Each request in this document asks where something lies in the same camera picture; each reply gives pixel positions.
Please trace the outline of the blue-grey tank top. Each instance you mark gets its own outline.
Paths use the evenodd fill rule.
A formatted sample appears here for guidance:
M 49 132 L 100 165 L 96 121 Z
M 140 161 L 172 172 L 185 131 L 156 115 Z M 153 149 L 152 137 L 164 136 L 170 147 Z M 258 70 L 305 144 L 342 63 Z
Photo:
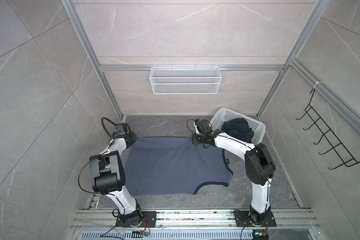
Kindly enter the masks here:
M 195 145 L 190 138 L 141 138 L 124 166 L 133 196 L 196 194 L 207 185 L 229 186 L 233 172 L 225 151 Z

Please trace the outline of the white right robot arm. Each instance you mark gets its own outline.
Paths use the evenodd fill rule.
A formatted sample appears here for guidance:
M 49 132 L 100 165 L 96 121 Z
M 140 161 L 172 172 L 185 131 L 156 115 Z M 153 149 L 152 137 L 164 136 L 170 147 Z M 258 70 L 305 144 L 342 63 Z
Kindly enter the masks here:
M 271 215 L 270 187 L 276 165 L 264 144 L 249 144 L 227 133 L 192 134 L 193 144 L 207 144 L 224 149 L 245 162 L 248 179 L 252 182 L 252 202 L 249 210 L 251 224 L 260 226 Z

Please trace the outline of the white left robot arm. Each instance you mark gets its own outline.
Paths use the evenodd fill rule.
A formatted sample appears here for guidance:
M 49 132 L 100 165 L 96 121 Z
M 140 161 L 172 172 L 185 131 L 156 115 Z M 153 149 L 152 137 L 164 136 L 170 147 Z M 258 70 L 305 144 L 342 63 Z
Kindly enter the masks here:
M 123 136 L 115 135 L 104 151 L 89 158 L 93 191 L 110 198 L 119 210 L 121 221 L 131 227 L 141 225 L 144 218 L 137 200 L 127 190 L 121 154 L 137 139 L 132 131 Z

